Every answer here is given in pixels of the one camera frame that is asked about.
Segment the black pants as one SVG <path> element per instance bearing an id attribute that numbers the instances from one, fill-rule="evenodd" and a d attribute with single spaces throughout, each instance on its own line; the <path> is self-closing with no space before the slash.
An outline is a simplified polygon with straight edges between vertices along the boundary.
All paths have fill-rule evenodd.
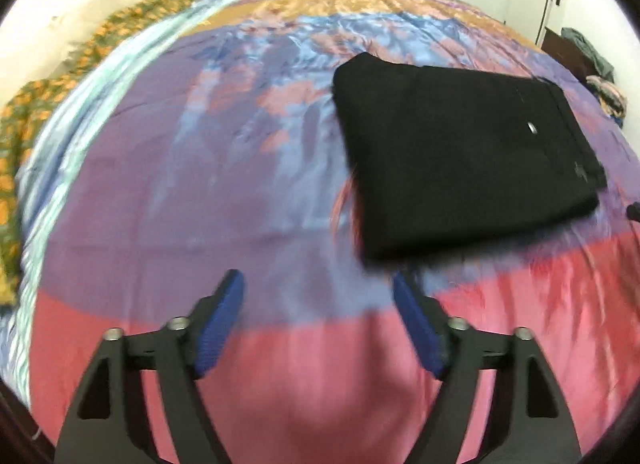
<path id="1" fill-rule="evenodd" d="M 361 53 L 332 95 L 375 265 L 423 261 L 592 213 L 605 171 L 562 89 Z"/>

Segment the pile of clothes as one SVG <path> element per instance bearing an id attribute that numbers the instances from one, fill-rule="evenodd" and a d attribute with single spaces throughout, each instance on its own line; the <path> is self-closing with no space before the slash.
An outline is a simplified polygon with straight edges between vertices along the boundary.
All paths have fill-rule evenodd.
<path id="1" fill-rule="evenodd" d="M 603 112 L 618 127 L 623 128 L 627 115 L 628 100 L 615 83 L 614 66 L 577 29 L 563 27 L 561 29 L 561 37 L 577 46 L 577 49 L 588 60 L 591 60 L 593 73 L 584 75 L 586 87 L 596 97 Z"/>

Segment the dark wooden nightstand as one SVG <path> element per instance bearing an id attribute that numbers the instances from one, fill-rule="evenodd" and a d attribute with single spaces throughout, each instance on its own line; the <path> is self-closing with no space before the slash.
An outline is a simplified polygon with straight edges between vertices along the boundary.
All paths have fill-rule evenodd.
<path id="1" fill-rule="evenodd" d="M 589 76 L 598 73 L 596 65 L 578 46 L 555 34 L 550 28 L 544 30 L 541 49 L 565 67 L 581 84 L 586 84 Z"/>

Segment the colourful floral bedspread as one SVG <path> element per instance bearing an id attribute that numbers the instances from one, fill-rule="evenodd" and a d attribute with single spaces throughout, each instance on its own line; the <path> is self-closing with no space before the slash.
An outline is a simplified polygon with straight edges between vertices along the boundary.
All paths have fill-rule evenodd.
<path id="1" fill-rule="evenodd" d="M 602 165 L 592 213 L 423 261 L 375 265 L 332 95 L 358 54 L 544 78 Z M 639 161 L 565 67 L 457 0 L 240 0 L 134 80 L 89 146 L 47 241 L 30 416 L 53 447 L 103 333 L 184 317 L 244 277 L 196 382 L 227 463 L 410 463 L 439 380 L 393 278 L 479 331 L 532 331 L 577 432 L 577 463 L 639 458 Z"/>

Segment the green orange floral blanket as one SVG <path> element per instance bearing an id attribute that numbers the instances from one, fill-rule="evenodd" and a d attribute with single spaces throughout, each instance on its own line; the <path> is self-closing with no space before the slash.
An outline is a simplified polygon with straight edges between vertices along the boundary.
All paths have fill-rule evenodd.
<path id="1" fill-rule="evenodd" d="M 17 303 L 22 238 L 16 174 L 52 112 L 96 66 L 126 39 L 178 14 L 194 0 L 142 0 L 110 14 L 93 34 L 74 46 L 62 72 L 23 84 L 1 107 L 1 305 Z"/>

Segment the cream pillow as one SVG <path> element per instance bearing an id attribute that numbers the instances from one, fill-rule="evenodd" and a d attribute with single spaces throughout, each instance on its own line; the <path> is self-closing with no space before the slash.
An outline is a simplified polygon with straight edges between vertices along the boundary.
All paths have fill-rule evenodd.
<path id="1" fill-rule="evenodd" d="M 143 0 L 89 0 L 29 34 L 26 24 L 11 37 L 1 31 L 1 107 L 24 84 L 50 77 L 112 13 Z"/>

